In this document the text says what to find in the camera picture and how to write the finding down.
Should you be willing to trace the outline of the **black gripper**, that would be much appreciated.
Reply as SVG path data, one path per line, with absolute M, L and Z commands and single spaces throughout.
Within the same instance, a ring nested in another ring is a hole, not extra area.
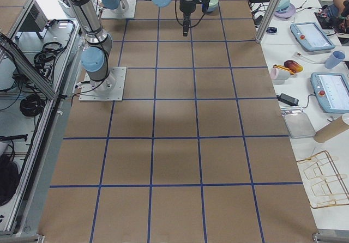
M 179 9 L 183 13 L 183 23 L 182 23 L 183 36 L 187 37 L 189 28 L 190 28 L 191 14 L 196 10 L 196 1 L 180 0 L 179 2 L 180 2 Z

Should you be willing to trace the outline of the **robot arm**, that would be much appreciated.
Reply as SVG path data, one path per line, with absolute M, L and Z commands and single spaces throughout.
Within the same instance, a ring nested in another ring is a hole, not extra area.
M 92 91 L 96 93 L 110 92 L 116 79 L 111 76 L 109 68 L 109 54 L 112 49 L 111 35 L 102 27 L 92 0 L 67 0 L 79 25 L 85 33 L 88 47 L 83 51 L 81 64 L 86 70 Z M 151 1 L 159 8 L 169 5 L 171 0 L 144 0 Z M 191 14 L 202 0 L 179 0 L 179 9 L 183 13 L 183 36 L 188 35 L 191 27 Z

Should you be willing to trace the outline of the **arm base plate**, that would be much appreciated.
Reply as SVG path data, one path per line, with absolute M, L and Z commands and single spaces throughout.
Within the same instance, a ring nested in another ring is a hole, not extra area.
M 133 19 L 135 17 L 136 0 L 101 0 L 99 16 L 102 19 Z
M 109 76 L 99 85 L 98 82 L 91 81 L 85 73 L 84 80 L 89 83 L 82 86 L 79 100 L 81 102 L 122 101 L 126 75 L 127 67 L 112 67 L 109 69 Z

